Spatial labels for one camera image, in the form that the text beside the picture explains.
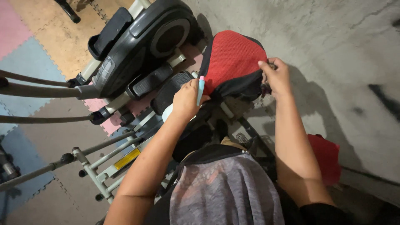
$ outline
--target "concrete wall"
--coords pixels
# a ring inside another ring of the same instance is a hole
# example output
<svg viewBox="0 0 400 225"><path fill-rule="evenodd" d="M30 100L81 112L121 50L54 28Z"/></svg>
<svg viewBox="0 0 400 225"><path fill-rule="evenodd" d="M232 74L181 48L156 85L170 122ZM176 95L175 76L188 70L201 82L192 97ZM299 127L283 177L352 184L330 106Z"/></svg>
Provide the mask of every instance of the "concrete wall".
<svg viewBox="0 0 400 225"><path fill-rule="evenodd" d="M307 132L339 144L343 166L400 183L400 1L184 1L214 35L253 37L291 65ZM266 107L247 117L273 141L273 103ZM342 182L400 205L398 187L348 171Z"/></svg>

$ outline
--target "red object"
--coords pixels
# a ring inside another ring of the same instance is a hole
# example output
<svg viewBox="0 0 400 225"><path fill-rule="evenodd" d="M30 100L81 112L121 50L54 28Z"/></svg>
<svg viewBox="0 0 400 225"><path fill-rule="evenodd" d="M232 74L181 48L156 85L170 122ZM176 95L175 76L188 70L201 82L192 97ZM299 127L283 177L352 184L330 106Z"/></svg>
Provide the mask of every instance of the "red object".
<svg viewBox="0 0 400 225"><path fill-rule="evenodd" d="M307 135L307 137L320 166L324 184L326 186L336 184L342 172L339 165L340 146L325 140L321 135Z"/></svg>
<svg viewBox="0 0 400 225"><path fill-rule="evenodd" d="M227 80L246 76L259 70L258 61L266 61L265 50L247 37L231 30L217 33L212 51L204 94L210 94Z"/></svg>

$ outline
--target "red mesh fabric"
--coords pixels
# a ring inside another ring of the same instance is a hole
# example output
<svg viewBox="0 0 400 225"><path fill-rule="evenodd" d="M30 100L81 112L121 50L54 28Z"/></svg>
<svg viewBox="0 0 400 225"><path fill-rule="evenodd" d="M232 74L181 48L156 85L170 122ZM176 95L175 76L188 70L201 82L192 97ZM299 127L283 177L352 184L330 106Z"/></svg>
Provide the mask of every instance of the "red mesh fabric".
<svg viewBox="0 0 400 225"><path fill-rule="evenodd" d="M212 42L204 94L211 94L227 80L259 70L260 60L266 61L267 55L257 43L231 30L217 33Z"/></svg>

